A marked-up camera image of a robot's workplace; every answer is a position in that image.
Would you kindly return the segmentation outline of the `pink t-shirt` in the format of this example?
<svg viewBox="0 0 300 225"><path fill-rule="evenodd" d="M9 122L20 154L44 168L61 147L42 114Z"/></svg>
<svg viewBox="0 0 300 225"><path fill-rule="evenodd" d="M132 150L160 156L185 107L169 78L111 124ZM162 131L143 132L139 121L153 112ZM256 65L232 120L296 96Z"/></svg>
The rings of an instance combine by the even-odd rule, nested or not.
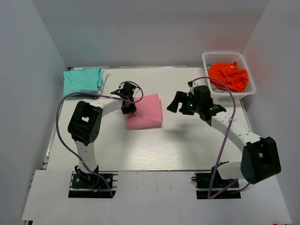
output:
<svg viewBox="0 0 300 225"><path fill-rule="evenodd" d="M127 130L162 127L163 110L158 94L144 96L135 106L136 112L130 113L127 117Z"/></svg>

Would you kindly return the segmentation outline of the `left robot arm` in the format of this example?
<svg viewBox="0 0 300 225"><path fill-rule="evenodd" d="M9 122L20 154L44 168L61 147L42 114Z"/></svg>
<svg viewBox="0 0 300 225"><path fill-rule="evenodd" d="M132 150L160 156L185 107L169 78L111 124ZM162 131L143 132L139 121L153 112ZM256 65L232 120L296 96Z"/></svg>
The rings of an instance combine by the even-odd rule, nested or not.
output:
<svg viewBox="0 0 300 225"><path fill-rule="evenodd" d="M67 130L75 142L80 157L75 171L83 177L83 182L88 187L94 187L99 182L94 142L99 135L101 120L116 110L121 110L123 114L136 112L134 103L136 89L136 85L123 82L119 89L111 92L108 98L100 99L96 105L84 101L76 105Z"/></svg>

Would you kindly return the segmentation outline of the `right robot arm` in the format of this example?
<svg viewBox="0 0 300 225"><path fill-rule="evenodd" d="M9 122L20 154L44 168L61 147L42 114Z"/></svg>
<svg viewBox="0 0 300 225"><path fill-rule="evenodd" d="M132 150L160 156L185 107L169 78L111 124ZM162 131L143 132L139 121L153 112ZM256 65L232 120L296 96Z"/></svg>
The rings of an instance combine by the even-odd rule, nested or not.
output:
<svg viewBox="0 0 300 225"><path fill-rule="evenodd" d="M200 119L224 134L242 153L240 162L226 162L212 174L212 183L224 186L229 180L244 179L256 184L281 172L278 148L271 137L262 138L234 121L226 109L213 102L205 85L188 93L177 91L167 110L184 115L198 114Z"/></svg>

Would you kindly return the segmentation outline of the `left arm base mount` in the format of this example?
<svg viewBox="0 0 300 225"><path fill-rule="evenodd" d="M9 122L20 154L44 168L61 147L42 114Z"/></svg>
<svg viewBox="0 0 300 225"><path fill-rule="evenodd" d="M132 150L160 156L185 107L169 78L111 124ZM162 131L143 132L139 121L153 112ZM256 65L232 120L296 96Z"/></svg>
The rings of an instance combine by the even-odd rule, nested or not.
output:
<svg viewBox="0 0 300 225"><path fill-rule="evenodd" d="M118 172L103 172L105 181L90 173L82 172L78 166L72 172L68 198L111 199L118 185Z"/></svg>

